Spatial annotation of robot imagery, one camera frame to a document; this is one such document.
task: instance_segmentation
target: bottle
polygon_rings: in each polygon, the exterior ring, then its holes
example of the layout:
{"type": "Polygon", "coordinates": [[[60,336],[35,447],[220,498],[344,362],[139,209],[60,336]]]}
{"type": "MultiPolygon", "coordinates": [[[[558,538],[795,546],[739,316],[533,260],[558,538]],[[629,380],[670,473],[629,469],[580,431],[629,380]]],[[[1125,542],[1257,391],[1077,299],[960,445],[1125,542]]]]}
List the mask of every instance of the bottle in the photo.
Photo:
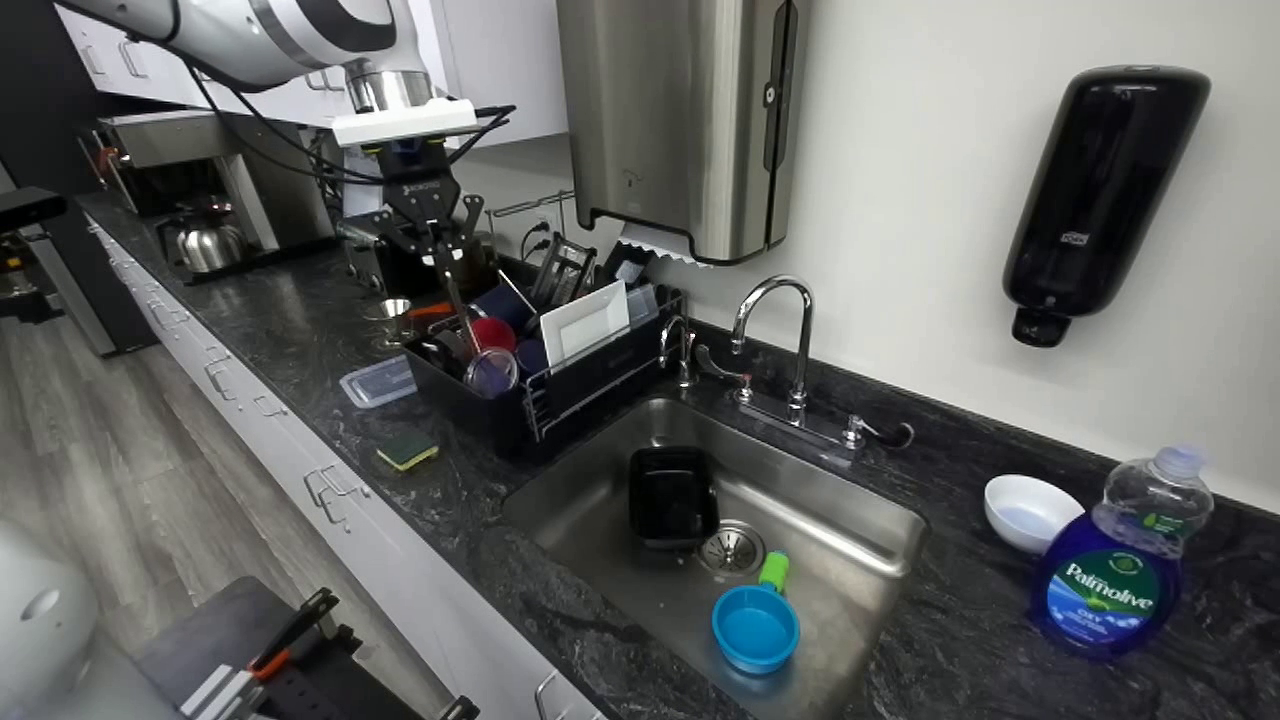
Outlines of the bottle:
{"type": "Polygon", "coordinates": [[[1032,621],[1082,656],[1143,645],[1177,610],[1189,538],[1211,518],[1199,469],[1191,447],[1120,466],[1105,501],[1045,552],[1032,621]]]}

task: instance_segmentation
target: stainless steel sink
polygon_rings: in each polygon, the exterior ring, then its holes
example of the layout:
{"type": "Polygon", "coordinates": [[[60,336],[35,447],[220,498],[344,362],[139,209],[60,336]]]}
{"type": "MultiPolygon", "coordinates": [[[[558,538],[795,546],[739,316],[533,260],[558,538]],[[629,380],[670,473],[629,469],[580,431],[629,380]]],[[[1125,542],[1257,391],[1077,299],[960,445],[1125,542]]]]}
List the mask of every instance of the stainless steel sink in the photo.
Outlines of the stainless steel sink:
{"type": "Polygon", "coordinates": [[[914,514],[680,402],[647,402],[563,452],[513,498],[507,524],[756,717],[843,703],[925,538],[914,514]],[[642,552],[629,530],[629,461],[686,445],[710,461],[721,538],[683,556],[642,552]],[[723,590],[756,579],[766,548],[791,556],[801,651],[781,676],[749,680],[721,661],[708,618],[723,590]]]}

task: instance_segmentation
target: kitchen counter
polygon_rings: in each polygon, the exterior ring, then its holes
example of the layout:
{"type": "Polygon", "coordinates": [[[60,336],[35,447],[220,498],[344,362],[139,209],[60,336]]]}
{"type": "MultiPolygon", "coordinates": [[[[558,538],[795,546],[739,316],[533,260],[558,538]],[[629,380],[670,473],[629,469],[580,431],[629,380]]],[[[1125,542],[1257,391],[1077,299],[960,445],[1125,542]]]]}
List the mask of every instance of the kitchen counter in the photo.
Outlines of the kitchen counter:
{"type": "MultiPolygon", "coordinates": [[[[82,209],[601,711],[745,717],[592,586],[505,530],[505,501],[534,469],[490,455],[428,398],[374,412],[346,404],[336,380],[396,348],[336,249],[186,287],[163,274],[157,239],[131,218],[107,199],[82,209]],[[420,429],[445,452],[413,475],[372,455],[374,435],[420,429]]],[[[981,488],[996,473],[1032,473],[1091,505],[1110,466],[833,369],[814,384],[837,410],[919,429],[908,452],[867,452],[851,482],[927,521],[914,574],[843,717],[1276,717],[1276,518],[1221,501],[1191,542],[1171,624],[1148,650],[1091,663],[1024,621],[1032,561],[990,538],[981,488]]]]}

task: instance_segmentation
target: gray floor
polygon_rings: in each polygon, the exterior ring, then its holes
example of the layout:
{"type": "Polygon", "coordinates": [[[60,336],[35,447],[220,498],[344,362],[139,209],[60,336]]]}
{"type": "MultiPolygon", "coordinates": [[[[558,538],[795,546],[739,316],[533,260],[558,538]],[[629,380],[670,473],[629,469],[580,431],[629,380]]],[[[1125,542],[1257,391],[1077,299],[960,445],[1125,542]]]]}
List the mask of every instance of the gray floor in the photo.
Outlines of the gray floor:
{"type": "Polygon", "coordinates": [[[97,362],[71,320],[0,320],[0,518],[71,556],[123,651],[236,578],[328,586],[359,663],[428,711],[428,671],[163,348],[97,362]]]}

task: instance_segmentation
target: wall-mounted dispenser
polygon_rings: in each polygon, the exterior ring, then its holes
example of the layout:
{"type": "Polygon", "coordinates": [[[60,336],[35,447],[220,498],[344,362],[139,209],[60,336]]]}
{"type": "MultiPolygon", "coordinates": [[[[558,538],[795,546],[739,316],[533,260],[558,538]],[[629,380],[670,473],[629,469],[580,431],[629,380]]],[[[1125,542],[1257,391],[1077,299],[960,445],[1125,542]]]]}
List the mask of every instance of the wall-mounted dispenser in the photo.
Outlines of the wall-mounted dispenser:
{"type": "Polygon", "coordinates": [[[558,0],[575,218],[730,265],[787,228],[806,0],[558,0]]]}
{"type": "Polygon", "coordinates": [[[1120,292],[1205,99],[1207,82],[1181,69],[1100,69],[1069,85],[1005,268],[1015,341],[1056,348],[1073,316],[1120,292]]]}

